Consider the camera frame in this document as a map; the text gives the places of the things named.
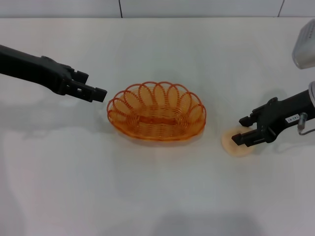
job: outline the white table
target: white table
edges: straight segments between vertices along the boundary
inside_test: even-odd
[[[103,104],[1,75],[0,235],[313,235],[314,134],[285,130],[243,159],[220,144],[252,109],[315,79],[291,59],[308,21],[0,19],[0,44],[88,73],[105,103],[131,84],[170,81],[208,113],[195,142],[143,145],[99,118]]]

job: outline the sticker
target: sticker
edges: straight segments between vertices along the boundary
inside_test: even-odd
[[[291,117],[285,118],[286,122],[288,122],[288,123],[295,122],[295,121],[297,121],[299,119],[300,119],[300,115],[299,114],[296,114],[296,115],[293,115]]]

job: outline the cable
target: cable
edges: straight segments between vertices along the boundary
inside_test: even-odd
[[[305,133],[302,133],[303,130],[305,129],[306,120],[307,120],[307,114],[305,112],[301,113],[300,118],[299,118],[299,123],[297,124],[297,131],[298,131],[299,135],[301,135],[301,136],[307,135],[307,134],[315,131],[315,129],[311,129],[309,131],[306,131]]]

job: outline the orange basket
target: orange basket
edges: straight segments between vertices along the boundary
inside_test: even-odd
[[[107,105],[108,120],[124,134],[142,140],[187,140],[202,132],[206,109],[180,84],[145,82],[120,91]]]

